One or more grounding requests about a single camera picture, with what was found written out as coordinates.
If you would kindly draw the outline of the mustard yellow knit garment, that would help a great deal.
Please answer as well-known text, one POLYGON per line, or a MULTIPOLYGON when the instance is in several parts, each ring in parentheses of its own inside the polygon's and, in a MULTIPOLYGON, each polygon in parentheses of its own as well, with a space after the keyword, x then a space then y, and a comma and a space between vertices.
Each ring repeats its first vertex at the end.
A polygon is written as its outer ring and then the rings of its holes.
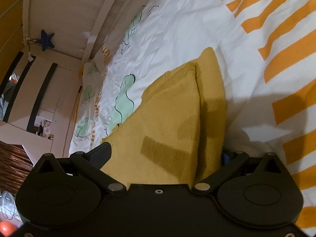
POLYGON ((166 72, 141 104, 107 137, 102 172, 122 184, 194 183, 220 168, 226 97, 215 52, 166 72))

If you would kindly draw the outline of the brown wicker basket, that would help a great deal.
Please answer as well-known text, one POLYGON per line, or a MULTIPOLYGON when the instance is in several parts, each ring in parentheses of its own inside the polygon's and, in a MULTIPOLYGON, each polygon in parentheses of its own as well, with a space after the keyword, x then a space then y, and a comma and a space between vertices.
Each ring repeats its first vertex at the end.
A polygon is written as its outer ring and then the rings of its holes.
POLYGON ((1 192, 16 196, 22 183, 33 169, 22 145, 0 142, 0 184, 1 192))

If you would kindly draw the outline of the white shelf with black bars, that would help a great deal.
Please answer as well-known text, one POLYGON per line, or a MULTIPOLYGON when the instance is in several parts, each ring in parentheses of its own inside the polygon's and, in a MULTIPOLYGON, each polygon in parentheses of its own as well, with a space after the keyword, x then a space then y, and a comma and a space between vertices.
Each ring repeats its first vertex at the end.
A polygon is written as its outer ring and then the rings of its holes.
POLYGON ((20 51, 8 72, 17 67, 23 71, 1 121, 2 141, 25 144, 38 140, 31 132, 36 117, 51 121, 54 141, 66 141, 80 86, 81 61, 52 50, 37 51, 29 61, 27 53, 20 51))

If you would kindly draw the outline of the orange ball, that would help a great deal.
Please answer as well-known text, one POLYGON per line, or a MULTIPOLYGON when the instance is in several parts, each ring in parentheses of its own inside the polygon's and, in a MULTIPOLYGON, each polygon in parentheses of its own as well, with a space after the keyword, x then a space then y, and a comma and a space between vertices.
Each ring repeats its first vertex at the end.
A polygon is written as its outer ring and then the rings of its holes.
POLYGON ((0 232, 5 236, 11 236, 18 228, 9 221, 0 222, 0 232))

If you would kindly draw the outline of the dark blue star decoration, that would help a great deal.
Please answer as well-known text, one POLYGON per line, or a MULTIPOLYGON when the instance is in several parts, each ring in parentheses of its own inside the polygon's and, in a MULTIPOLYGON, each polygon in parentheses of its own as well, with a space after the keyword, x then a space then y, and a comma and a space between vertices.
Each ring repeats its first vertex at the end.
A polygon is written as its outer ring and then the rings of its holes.
POLYGON ((42 51, 46 51, 48 48, 53 49, 55 45, 52 42, 54 33, 47 34, 45 30, 41 30, 41 37, 36 41, 42 47, 42 51))

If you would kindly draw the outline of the white orange patterned duvet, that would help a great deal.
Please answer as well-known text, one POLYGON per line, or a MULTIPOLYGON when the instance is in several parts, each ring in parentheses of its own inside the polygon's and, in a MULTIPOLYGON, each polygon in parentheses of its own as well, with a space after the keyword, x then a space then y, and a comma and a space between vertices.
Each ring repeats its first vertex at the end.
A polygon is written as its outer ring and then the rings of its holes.
POLYGON ((315 234, 315 0, 149 0, 121 12, 84 65, 70 153, 105 140, 158 77, 212 48, 227 102, 220 142, 274 152, 303 194, 297 221, 315 234))

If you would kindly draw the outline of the white bed frame rail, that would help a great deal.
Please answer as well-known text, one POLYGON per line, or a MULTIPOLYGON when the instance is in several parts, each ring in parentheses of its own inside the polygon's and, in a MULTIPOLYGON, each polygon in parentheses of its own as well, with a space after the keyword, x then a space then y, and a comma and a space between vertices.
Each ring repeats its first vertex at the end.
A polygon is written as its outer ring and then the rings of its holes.
POLYGON ((121 41, 132 18, 149 0, 23 0, 24 41, 53 34, 54 48, 42 51, 31 44, 34 56, 53 52, 81 60, 92 58, 109 34, 121 41))

